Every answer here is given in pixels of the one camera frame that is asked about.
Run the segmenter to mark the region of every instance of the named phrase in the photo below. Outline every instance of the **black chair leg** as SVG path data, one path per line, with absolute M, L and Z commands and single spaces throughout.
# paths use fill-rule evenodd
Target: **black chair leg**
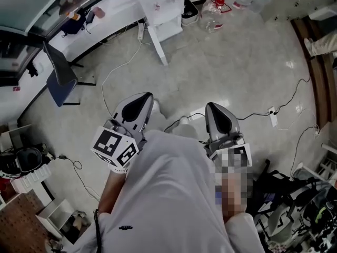
M 68 62 L 69 66 L 77 66 L 77 67 L 84 67 L 83 65 L 77 64 L 77 63 L 72 63 L 72 62 Z
M 77 85 L 96 86 L 96 83 L 78 82 Z
M 79 102 L 64 102 L 62 106 L 81 105 Z

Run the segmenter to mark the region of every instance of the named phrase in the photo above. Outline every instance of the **power outlet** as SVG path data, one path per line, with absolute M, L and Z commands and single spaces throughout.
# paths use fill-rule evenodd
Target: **power outlet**
M 145 25 L 143 23 L 138 23 L 138 40 L 143 40 Z
M 268 109 L 268 112 L 273 112 L 271 115 L 269 115 L 270 117 L 270 120 L 272 121 L 272 126 L 273 128 L 277 126 L 277 117 L 276 115 L 274 114 L 275 112 L 275 107 L 271 107 L 270 109 Z

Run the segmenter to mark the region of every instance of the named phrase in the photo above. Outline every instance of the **red cap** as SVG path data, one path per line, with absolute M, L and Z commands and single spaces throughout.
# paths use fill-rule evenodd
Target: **red cap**
M 215 0 L 217 6 L 223 6 L 225 4 L 225 0 Z

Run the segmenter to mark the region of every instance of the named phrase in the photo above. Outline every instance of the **sleeve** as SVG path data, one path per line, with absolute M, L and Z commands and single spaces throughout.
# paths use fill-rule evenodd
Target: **sleeve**
M 109 213 L 102 213 L 98 217 L 98 224 L 100 226 L 101 235 L 105 229 L 106 218 L 109 217 Z M 96 240 L 96 225 L 93 222 L 89 228 L 79 237 L 75 244 L 64 248 L 62 251 L 67 253 L 92 253 L 97 250 Z
M 225 224 L 226 232 L 235 252 L 264 253 L 253 217 L 240 213 Z

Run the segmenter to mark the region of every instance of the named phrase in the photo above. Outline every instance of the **white shirt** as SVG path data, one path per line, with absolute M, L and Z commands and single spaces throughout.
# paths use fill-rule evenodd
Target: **white shirt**
M 197 140 L 154 130 L 145 137 L 112 213 L 98 219 L 102 252 L 264 252 L 250 215 L 224 224 L 212 162 Z M 96 246 L 92 223 L 68 252 L 96 252 Z

